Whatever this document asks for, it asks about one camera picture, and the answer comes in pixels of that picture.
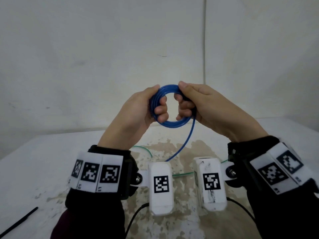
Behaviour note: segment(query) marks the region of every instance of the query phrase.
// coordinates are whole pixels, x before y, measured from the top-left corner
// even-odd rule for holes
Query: green cable
[[[142,149],[146,150],[146,151],[150,154],[151,158],[153,157],[152,153],[151,153],[150,150],[148,150],[147,148],[142,147],[142,146],[133,146],[133,147],[142,148]]]
[[[151,158],[153,157],[151,151],[148,150],[147,148],[142,147],[142,146],[133,146],[133,147],[142,148],[142,149],[146,150],[146,151],[150,154]],[[191,174],[193,174],[193,173],[194,173],[194,172],[188,172],[188,173],[183,173],[183,174],[173,174],[172,176],[173,176],[173,177],[181,177],[181,176],[191,175]]]

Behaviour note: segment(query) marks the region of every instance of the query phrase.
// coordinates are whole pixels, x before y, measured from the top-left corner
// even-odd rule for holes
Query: worn table surface
[[[319,178],[319,133],[284,118],[259,119],[272,135],[285,138],[304,159],[305,164]],[[190,125],[178,129],[151,127],[138,145],[152,154],[133,148],[132,155],[140,169],[149,161],[164,161],[175,153],[185,141]],[[66,209],[70,175],[79,151],[87,151],[96,144],[103,131],[77,132],[39,136],[29,141],[0,161],[0,233],[26,213],[38,206],[18,228],[5,238],[49,238],[60,215]],[[194,157],[211,156],[227,159],[228,139],[200,124],[195,124],[189,143],[178,157],[171,161],[174,173],[190,172]],[[260,238],[251,218],[237,205],[228,203],[222,212],[198,216],[193,175],[176,177],[174,187],[174,212],[153,217],[142,209],[131,226],[128,238]],[[226,186],[227,195],[251,211],[243,188]],[[134,212],[148,202],[148,189],[138,188],[128,200],[123,201],[125,227]]]

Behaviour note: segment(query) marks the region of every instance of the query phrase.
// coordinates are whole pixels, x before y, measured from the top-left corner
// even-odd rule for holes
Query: person's right hand
[[[196,120],[228,137],[232,142],[268,136],[268,133],[252,116],[208,85],[180,81],[178,87],[191,101],[185,101],[181,95],[174,94],[175,100],[179,102],[179,115],[176,120],[191,116],[191,109],[196,106]]]

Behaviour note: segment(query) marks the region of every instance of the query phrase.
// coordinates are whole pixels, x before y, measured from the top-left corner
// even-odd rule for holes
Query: black pen
[[[29,213],[27,213],[24,217],[22,217],[20,220],[18,220],[16,223],[14,223],[12,226],[10,226],[8,229],[6,229],[3,233],[0,234],[0,238],[4,237],[6,234],[8,234],[10,231],[15,229],[18,225],[20,225],[22,222],[24,222],[26,219],[28,219],[29,215],[34,213],[39,207],[34,208]]]

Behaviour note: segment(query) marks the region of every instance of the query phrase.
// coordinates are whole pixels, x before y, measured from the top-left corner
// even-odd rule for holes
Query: blue wire
[[[168,93],[176,93],[176,94],[181,95],[184,100],[189,100],[186,96],[183,95],[181,90],[178,88],[178,85],[165,85],[165,86],[159,88],[157,93],[154,96],[152,96],[152,98],[150,99],[150,111],[151,111],[152,116],[155,118],[155,120],[159,124],[161,124],[165,127],[168,127],[168,128],[178,128],[178,127],[181,127],[181,126],[185,125],[186,123],[188,123],[188,121],[191,119],[191,117],[183,117],[180,121],[176,121],[176,122],[165,121],[163,123],[160,123],[158,121],[158,115],[155,114],[155,112],[154,112],[155,108],[161,105],[160,99]],[[170,158],[165,160],[166,162],[173,159],[187,144],[190,136],[192,135],[193,129],[194,129],[195,117],[196,117],[196,110],[194,109],[193,110],[193,119],[194,120],[193,120],[192,128],[190,129],[189,135],[188,135],[185,143],[183,144],[183,146],[181,146],[181,148],[173,156],[171,156]]]

